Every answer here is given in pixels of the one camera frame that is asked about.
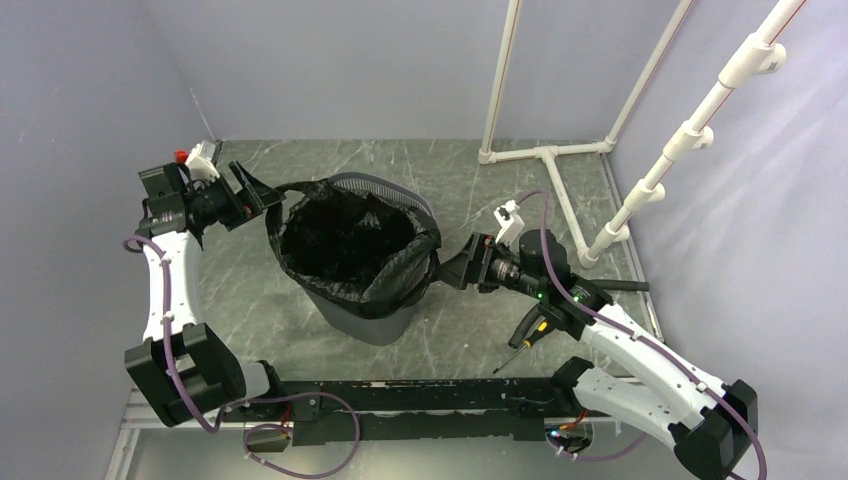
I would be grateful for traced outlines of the black trash bag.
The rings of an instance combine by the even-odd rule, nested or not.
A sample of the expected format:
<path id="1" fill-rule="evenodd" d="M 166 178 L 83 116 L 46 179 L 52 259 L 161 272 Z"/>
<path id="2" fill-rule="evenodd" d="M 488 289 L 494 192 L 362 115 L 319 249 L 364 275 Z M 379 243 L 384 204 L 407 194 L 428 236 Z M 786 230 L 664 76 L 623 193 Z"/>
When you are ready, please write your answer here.
<path id="1" fill-rule="evenodd" d="M 271 250 L 282 270 L 309 290 L 364 318 L 401 308 L 419 266 L 442 245 L 426 213 L 329 179 L 276 187 L 302 197 L 265 213 Z"/>

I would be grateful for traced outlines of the grey mesh trash bin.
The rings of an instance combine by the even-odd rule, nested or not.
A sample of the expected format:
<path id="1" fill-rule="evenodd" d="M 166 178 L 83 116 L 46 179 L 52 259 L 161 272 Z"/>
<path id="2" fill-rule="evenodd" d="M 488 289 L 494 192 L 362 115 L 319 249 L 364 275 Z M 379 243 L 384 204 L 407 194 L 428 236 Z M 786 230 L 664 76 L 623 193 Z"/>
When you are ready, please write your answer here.
<path id="1" fill-rule="evenodd" d="M 385 200 L 412 207 L 421 213 L 426 213 L 431 220 L 435 214 L 429 202 L 417 193 L 388 180 L 359 172 L 344 172 L 332 175 L 330 182 L 337 186 L 375 194 Z M 390 315 L 379 318 L 364 318 L 344 310 L 339 305 L 327 300 L 309 290 L 305 294 L 316 306 L 324 319 L 335 329 L 361 342 L 386 346 L 397 341 L 406 331 L 415 313 L 417 302 L 426 292 L 426 277 L 435 270 L 438 257 L 433 253 L 415 272 L 414 280 L 418 282 L 415 289 L 410 290 L 401 308 Z"/>

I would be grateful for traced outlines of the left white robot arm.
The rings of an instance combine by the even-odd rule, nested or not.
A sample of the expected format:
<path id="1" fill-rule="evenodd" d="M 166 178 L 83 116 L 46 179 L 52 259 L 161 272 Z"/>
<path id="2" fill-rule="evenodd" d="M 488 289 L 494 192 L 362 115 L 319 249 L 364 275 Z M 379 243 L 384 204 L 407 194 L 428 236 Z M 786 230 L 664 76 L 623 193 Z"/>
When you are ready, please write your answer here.
<path id="1" fill-rule="evenodd" d="M 146 258 L 149 313 L 140 345 L 124 353 L 135 386 L 167 427 L 190 420 L 217 432 L 231 408 L 272 420 L 287 406 L 265 361 L 242 363 L 202 320 L 199 267 L 204 231 L 233 230 L 283 200 L 240 163 L 228 165 L 234 191 L 212 167 L 171 162 L 140 172 L 143 216 L 123 247 Z"/>

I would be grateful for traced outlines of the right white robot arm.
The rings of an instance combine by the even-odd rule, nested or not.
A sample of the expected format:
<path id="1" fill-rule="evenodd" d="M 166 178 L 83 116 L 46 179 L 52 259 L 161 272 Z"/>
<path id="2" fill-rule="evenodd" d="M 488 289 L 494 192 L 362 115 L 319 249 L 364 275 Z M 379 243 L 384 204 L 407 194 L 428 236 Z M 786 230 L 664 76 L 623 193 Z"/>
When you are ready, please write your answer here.
<path id="1" fill-rule="evenodd" d="M 652 336 L 598 282 L 571 271 L 550 231 L 525 232 L 516 252 L 491 235 L 474 233 L 436 277 L 457 290 L 503 287 L 535 299 L 511 347 L 526 350 L 549 332 L 562 331 L 638 381 L 630 384 L 572 357 L 550 378 L 551 401 L 560 413 L 597 411 L 623 421 L 669 447 L 699 479 L 731 478 L 749 448 L 762 451 L 753 388 L 704 372 Z"/>

